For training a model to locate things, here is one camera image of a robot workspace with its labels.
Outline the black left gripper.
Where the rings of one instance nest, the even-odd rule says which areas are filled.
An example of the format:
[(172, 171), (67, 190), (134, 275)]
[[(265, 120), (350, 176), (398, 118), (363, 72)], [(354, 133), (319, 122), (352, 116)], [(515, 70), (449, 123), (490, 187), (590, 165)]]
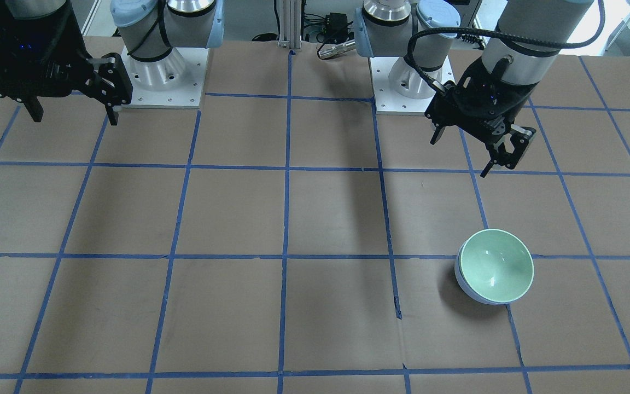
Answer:
[(485, 143), (488, 164), (480, 177), (495, 166), (515, 169), (537, 134), (532, 127), (515, 125), (534, 85), (514, 85), (502, 81), (510, 62), (502, 59), (490, 72), (477, 58), (457, 83), (444, 84), (445, 92), (433, 97), (425, 117), (431, 120), (431, 145), (436, 145), (449, 126), (457, 126)]

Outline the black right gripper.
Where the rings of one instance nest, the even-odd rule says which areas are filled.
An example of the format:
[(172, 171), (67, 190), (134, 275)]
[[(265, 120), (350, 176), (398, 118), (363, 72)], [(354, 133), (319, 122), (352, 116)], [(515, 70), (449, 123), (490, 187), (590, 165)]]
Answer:
[(119, 53), (91, 59), (70, 5), (0, 5), (0, 97), (22, 100), (40, 123), (38, 97), (73, 90), (102, 103), (116, 126), (133, 85)]

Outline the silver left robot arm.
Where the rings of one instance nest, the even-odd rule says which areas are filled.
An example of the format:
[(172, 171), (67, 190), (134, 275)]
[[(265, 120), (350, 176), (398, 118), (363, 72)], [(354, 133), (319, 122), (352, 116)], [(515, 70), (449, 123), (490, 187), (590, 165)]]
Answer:
[[(509, 1), (493, 30), (464, 28), (445, 1), (364, 1), (353, 18), (358, 55), (396, 57), (406, 78), (422, 83), (430, 104), (425, 117), (435, 144), (445, 128), (457, 126), (488, 150), (481, 177), (495, 167), (514, 169), (536, 134), (515, 119), (558, 53), (594, 42), (571, 43), (570, 35), (590, 1)], [(487, 37), (482, 55), (457, 82), (440, 70), (453, 40), (463, 34)]]

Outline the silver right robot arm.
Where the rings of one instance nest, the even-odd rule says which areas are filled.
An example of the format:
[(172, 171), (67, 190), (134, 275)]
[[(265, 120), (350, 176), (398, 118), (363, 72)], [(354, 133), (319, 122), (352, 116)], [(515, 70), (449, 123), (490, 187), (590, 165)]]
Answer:
[(40, 122), (38, 98), (78, 91), (100, 102), (117, 125), (135, 83), (157, 91), (187, 74), (179, 48), (223, 42), (220, 1), (112, 1), (110, 12), (128, 61), (114, 52), (90, 55), (70, 1), (0, 1), (0, 98)]

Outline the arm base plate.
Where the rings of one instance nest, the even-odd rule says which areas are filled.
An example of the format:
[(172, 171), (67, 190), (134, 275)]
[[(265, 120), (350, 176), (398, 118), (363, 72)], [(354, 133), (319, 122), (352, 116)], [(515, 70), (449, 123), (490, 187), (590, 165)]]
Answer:
[(208, 48), (173, 48), (157, 62), (140, 62), (123, 48), (133, 85), (128, 109), (200, 109), (208, 69)]
[(424, 115), (435, 94), (402, 57), (369, 60), (377, 114)]

